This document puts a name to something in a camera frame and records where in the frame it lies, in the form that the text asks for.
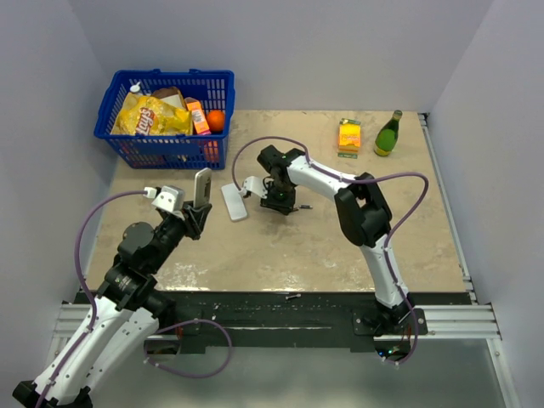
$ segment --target wooden table surface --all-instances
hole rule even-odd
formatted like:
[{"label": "wooden table surface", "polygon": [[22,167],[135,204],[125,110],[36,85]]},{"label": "wooden table surface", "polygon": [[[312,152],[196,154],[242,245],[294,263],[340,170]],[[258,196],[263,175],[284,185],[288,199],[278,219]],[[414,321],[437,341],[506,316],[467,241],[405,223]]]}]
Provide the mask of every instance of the wooden table surface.
[{"label": "wooden table surface", "polygon": [[[338,158],[338,121],[361,121],[363,146],[358,159]],[[238,110],[231,122],[228,166],[213,173],[213,210],[199,241],[184,239],[157,274],[164,291],[373,291],[374,286],[360,250],[340,230],[334,204],[310,190],[297,187],[297,204],[310,204],[283,216],[261,208],[254,196],[246,199],[249,218],[232,223],[220,188],[231,182],[235,153],[249,140],[261,136],[286,136],[305,143],[318,162],[352,174],[375,177],[418,171],[426,174],[430,188],[426,199],[392,239],[400,272],[413,292],[464,292],[462,273],[448,220],[434,175],[428,147],[416,112],[405,112],[399,142],[391,156],[372,151],[373,140],[391,112]],[[271,140],[281,151],[293,146]],[[241,183],[250,175],[263,177],[257,163],[266,141],[244,151],[236,165]],[[111,194],[171,184],[192,199],[192,170],[134,170],[119,162]],[[381,183],[395,223],[416,201],[422,188],[417,178]],[[151,201],[126,197],[105,209],[88,271],[88,284],[98,288],[111,266],[116,247],[127,226],[137,221],[160,222]]]}]

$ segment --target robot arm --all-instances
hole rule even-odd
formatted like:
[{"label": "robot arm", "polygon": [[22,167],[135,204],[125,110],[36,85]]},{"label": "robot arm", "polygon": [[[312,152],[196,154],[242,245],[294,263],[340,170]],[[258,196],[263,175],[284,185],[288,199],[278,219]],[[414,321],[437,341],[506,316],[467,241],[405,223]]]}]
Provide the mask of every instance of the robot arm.
[{"label": "robot arm", "polygon": [[[386,318],[388,326],[397,326],[409,313],[400,290],[410,299],[408,288],[400,276],[393,249],[384,242],[391,230],[391,210],[376,184],[350,184],[345,179],[373,179],[369,173],[360,176],[340,173],[319,165],[330,175],[312,168],[304,152],[298,149],[283,154],[273,145],[263,149],[258,162],[269,173],[270,181],[259,184],[249,178],[244,183],[248,192],[261,196],[261,206],[274,209],[285,215],[294,211],[295,188],[302,185],[334,201],[340,227],[346,238],[356,245],[368,263],[376,287],[377,306]],[[395,283],[385,261],[388,251]]]},{"label": "robot arm", "polygon": [[[42,398],[42,407],[91,408],[89,394],[156,332],[159,319],[171,315],[173,302],[155,290],[153,275],[185,236],[200,238],[212,206],[206,201],[194,208],[192,201],[184,202],[182,190],[171,186],[157,189],[153,205],[162,222],[155,228],[132,224],[123,233],[114,264],[95,298],[98,313],[93,329],[88,329],[89,311],[54,362],[35,381],[17,386],[14,397],[22,405],[35,408]],[[84,332],[87,335],[81,340]]]}]

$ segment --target champagne bottle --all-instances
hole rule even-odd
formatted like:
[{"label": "champagne bottle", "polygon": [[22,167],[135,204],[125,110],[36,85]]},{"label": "champagne bottle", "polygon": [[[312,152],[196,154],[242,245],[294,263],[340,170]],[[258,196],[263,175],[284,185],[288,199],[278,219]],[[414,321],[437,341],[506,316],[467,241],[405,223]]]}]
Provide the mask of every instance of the champagne bottle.
[{"label": "champagne bottle", "polygon": [[399,139],[399,120],[402,117],[402,111],[396,110],[391,120],[382,127],[377,134],[374,143],[374,152],[378,156],[389,156]]}]

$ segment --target blue plastic basket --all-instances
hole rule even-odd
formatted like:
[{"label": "blue plastic basket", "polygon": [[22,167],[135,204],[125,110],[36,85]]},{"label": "blue plastic basket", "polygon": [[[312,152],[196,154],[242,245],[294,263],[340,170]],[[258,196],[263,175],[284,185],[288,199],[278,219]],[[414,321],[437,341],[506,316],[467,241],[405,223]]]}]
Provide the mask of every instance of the blue plastic basket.
[{"label": "blue plastic basket", "polygon": [[[141,82],[144,94],[177,87],[185,98],[200,100],[206,113],[216,109],[223,111],[223,132],[206,136],[110,134],[128,90],[136,82]],[[94,136],[107,141],[134,168],[224,168],[230,118],[235,108],[234,82],[232,71],[118,71],[102,99]]]}]

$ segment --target yellow chip bag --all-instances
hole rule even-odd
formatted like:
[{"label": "yellow chip bag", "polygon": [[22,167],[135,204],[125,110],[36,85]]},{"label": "yellow chip bag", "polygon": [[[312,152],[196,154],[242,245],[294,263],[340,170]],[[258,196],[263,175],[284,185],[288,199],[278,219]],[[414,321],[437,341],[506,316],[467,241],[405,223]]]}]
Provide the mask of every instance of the yellow chip bag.
[{"label": "yellow chip bag", "polygon": [[191,134],[192,118],[187,110],[176,108],[153,96],[127,95],[111,134],[172,136]]}]

